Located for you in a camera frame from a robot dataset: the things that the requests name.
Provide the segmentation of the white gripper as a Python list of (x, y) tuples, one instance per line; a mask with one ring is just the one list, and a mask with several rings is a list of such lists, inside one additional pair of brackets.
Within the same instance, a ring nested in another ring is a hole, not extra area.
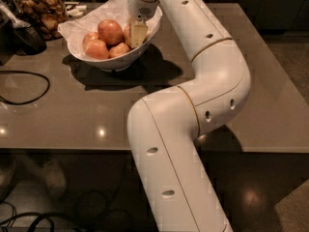
[(130, 16), (131, 48), (138, 48), (147, 37), (148, 26), (145, 21), (155, 15), (158, 0), (127, 0)]

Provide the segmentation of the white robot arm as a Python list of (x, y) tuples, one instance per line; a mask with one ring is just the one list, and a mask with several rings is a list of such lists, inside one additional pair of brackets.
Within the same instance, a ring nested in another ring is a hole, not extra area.
[(161, 6), (193, 79), (151, 93), (129, 111), (128, 140), (159, 232), (233, 232), (194, 142), (243, 108), (251, 78), (231, 35), (202, 0), (128, 0), (133, 17)]

